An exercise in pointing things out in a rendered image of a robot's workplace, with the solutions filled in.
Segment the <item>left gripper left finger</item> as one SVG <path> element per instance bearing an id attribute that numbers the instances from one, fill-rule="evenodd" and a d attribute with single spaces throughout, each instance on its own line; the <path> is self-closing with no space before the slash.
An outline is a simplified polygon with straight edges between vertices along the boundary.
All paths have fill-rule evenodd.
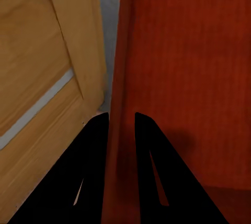
<path id="1" fill-rule="evenodd" d="M 8 224 L 101 224 L 109 114 L 92 117 Z"/>

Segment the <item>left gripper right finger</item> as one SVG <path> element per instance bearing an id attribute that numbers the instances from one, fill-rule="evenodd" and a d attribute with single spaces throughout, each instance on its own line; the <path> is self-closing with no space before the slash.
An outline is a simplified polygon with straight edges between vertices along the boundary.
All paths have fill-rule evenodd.
<path id="1" fill-rule="evenodd" d="M 156 122 L 139 112 L 135 145 L 141 224 L 229 224 Z M 169 206 L 159 201 L 150 154 Z"/>

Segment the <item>storage box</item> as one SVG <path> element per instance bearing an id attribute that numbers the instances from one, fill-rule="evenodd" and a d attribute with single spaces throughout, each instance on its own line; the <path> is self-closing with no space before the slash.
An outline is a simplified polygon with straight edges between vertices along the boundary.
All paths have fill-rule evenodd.
<path id="1" fill-rule="evenodd" d="M 251 0 L 120 0 L 101 224 L 141 224 L 136 112 L 229 224 L 251 224 Z"/>

